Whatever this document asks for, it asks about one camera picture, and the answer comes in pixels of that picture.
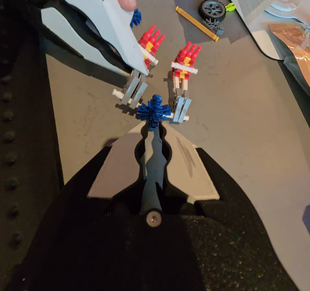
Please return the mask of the white display stand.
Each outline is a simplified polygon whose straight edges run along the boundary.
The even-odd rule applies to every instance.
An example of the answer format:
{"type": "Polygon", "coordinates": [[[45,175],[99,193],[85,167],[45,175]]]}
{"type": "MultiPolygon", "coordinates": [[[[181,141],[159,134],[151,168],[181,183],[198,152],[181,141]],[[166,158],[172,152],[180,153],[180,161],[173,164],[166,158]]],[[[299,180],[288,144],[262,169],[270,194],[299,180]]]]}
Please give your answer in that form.
{"type": "Polygon", "coordinates": [[[269,24],[286,22],[299,21],[295,19],[279,18],[263,11],[253,22],[250,23],[248,27],[260,50],[271,59],[284,61],[289,50],[277,37],[273,35],[269,29],[269,24]]]}

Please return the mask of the long yellow toy rod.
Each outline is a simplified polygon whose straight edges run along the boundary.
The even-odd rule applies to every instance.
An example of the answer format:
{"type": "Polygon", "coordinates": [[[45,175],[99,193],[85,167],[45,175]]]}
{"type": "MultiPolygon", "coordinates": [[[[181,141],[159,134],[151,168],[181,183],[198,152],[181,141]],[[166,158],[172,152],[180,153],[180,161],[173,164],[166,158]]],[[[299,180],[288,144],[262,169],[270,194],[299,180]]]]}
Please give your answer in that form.
{"type": "Polygon", "coordinates": [[[219,37],[215,33],[213,33],[210,29],[205,27],[203,24],[201,24],[199,21],[197,21],[195,18],[193,18],[190,14],[185,12],[179,6],[176,7],[176,12],[180,14],[183,18],[188,20],[190,23],[192,23],[199,30],[201,30],[204,34],[209,36],[213,41],[217,42],[219,40],[219,37]]]}

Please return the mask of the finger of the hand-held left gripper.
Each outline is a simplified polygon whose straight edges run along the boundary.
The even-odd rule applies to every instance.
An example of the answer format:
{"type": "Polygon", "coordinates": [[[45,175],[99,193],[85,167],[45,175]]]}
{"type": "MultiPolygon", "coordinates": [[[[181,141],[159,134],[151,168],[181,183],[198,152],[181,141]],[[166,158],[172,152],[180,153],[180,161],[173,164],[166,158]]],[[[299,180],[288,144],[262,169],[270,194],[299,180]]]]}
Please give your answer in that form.
{"type": "Polygon", "coordinates": [[[118,0],[64,0],[81,11],[94,24],[101,38],[112,45],[122,61],[147,76],[144,55],[130,22],[133,12],[125,11],[118,0]]]}
{"type": "Polygon", "coordinates": [[[133,71],[118,50],[101,37],[92,21],[84,19],[77,11],[47,7],[41,9],[41,19],[47,29],[83,59],[123,76],[133,71]]]}

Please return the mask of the black perforated panel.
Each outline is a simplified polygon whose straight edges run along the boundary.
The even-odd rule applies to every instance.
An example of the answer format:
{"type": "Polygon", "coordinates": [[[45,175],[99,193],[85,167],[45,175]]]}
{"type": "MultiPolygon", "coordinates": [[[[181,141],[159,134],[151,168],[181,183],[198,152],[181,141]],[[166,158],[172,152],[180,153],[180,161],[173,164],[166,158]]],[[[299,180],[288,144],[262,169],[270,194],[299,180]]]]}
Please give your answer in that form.
{"type": "Polygon", "coordinates": [[[1,290],[59,191],[59,154],[35,0],[1,0],[1,290]]]}

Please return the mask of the white round holder base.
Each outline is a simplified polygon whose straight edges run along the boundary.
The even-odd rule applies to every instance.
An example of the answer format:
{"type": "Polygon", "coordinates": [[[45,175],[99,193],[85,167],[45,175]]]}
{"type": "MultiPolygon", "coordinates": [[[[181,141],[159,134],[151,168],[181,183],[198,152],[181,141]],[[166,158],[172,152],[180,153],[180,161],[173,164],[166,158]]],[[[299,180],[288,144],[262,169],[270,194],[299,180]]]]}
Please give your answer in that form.
{"type": "Polygon", "coordinates": [[[310,24],[309,0],[276,0],[265,11],[283,18],[295,19],[306,25],[310,24]]]}

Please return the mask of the blue connector cluster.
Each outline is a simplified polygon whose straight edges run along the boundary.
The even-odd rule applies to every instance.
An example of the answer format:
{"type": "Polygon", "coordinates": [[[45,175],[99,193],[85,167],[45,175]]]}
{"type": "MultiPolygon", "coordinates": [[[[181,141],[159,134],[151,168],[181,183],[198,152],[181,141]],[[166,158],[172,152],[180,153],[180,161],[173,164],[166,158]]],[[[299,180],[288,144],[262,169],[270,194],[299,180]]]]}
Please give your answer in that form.
{"type": "Polygon", "coordinates": [[[137,108],[137,117],[148,122],[148,129],[155,130],[159,123],[171,115],[168,104],[162,105],[162,97],[154,94],[148,104],[142,103],[137,108]]]}

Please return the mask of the grey snowflake connector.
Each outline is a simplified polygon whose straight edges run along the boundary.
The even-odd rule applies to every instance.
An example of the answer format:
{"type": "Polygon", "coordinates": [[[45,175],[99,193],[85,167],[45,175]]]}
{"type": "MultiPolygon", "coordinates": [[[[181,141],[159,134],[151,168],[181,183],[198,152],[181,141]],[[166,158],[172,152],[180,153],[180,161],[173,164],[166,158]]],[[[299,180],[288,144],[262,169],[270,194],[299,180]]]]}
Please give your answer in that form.
{"type": "Polygon", "coordinates": [[[223,26],[220,24],[219,21],[205,19],[202,21],[203,25],[211,30],[217,36],[222,36],[224,32],[223,26]]]}

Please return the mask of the red yellow grey toy assembly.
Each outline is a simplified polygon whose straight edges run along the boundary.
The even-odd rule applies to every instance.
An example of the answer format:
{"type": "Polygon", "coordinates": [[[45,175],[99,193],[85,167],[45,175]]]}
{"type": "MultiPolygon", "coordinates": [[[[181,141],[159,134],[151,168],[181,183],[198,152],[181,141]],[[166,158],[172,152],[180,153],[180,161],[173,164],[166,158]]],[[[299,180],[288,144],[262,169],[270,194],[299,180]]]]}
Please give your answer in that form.
{"type": "MultiPolygon", "coordinates": [[[[148,72],[149,65],[151,65],[152,69],[158,64],[156,53],[162,41],[165,39],[165,35],[161,34],[160,30],[155,29],[156,26],[153,25],[138,41],[148,72]]],[[[123,105],[135,110],[137,107],[141,106],[140,100],[148,86],[146,83],[147,77],[148,76],[134,69],[122,91],[114,89],[112,95],[117,97],[123,105]]]]}
{"type": "Polygon", "coordinates": [[[168,104],[171,107],[170,120],[173,124],[181,124],[189,120],[187,112],[192,102],[189,97],[189,78],[198,72],[195,62],[201,49],[201,45],[189,41],[171,63],[168,104]]]}

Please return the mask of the black toy wheel grey rim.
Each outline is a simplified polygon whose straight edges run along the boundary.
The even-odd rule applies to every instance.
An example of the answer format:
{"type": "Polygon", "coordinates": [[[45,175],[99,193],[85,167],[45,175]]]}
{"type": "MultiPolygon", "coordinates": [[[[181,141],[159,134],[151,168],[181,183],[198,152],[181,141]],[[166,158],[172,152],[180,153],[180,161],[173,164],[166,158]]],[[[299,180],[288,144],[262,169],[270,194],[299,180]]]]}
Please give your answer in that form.
{"type": "Polygon", "coordinates": [[[218,0],[203,0],[198,8],[198,13],[203,20],[222,22],[226,17],[226,8],[218,0]]]}

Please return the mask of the blue storage bin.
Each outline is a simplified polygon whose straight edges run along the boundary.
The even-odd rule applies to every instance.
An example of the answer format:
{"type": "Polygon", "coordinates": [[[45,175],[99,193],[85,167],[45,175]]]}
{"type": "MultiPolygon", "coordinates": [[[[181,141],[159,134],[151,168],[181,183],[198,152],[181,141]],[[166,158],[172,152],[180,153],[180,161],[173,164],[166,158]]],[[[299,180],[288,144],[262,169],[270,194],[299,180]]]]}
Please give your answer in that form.
{"type": "Polygon", "coordinates": [[[310,205],[307,205],[305,207],[302,221],[303,221],[308,233],[310,233],[310,205]]]}

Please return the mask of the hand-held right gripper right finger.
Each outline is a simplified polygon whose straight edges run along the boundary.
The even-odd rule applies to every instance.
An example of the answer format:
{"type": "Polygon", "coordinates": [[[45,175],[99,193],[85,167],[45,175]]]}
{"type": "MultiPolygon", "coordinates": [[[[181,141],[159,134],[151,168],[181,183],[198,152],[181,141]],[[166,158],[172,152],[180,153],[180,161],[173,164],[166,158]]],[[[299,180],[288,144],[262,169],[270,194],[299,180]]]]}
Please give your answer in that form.
{"type": "Polygon", "coordinates": [[[219,200],[220,196],[198,152],[198,147],[167,123],[161,123],[163,149],[168,157],[164,168],[165,194],[194,204],[196,201],[219,200]]]}

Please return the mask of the orange red toy parts bag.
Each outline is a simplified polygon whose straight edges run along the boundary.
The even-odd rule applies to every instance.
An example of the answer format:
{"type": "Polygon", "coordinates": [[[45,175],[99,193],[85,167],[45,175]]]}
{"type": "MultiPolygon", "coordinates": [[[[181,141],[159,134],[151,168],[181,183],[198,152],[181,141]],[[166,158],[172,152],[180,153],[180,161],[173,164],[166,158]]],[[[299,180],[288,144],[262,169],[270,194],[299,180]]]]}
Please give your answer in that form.
{"type": "Polygon", "coordinates": [[[310,96],[310,28],[299,22],[269,24],[269,29],[289,50],[284,65],[310,96]]]}

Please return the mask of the blue snowflake connector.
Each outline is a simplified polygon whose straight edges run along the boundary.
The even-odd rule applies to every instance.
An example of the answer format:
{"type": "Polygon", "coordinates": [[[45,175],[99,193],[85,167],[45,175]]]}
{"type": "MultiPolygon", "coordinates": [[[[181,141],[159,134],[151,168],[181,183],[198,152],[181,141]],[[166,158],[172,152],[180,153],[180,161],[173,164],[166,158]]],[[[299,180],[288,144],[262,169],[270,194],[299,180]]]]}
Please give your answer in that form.
{"type": "Polygon", "coordinates": [[[130,27],[133,28],[134,26],[138,26],[141,24],[142,21],[142,15],[139,9],[135,9],[133,13],[133,17],[130,22],[130,27]]]}

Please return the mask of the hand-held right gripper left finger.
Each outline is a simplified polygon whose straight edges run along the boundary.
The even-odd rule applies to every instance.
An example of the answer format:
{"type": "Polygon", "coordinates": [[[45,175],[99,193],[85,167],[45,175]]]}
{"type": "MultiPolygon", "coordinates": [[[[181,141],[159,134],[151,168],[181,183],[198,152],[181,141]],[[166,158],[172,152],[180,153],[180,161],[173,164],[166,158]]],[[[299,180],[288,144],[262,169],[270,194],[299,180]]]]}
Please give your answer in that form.
{"type": "Polygon", "coordinates": [[[143,182],[141,157],[147,136],[147,124],[142,121],[113,143],[87,194],[88,198],[113,199],[143,182]]]}

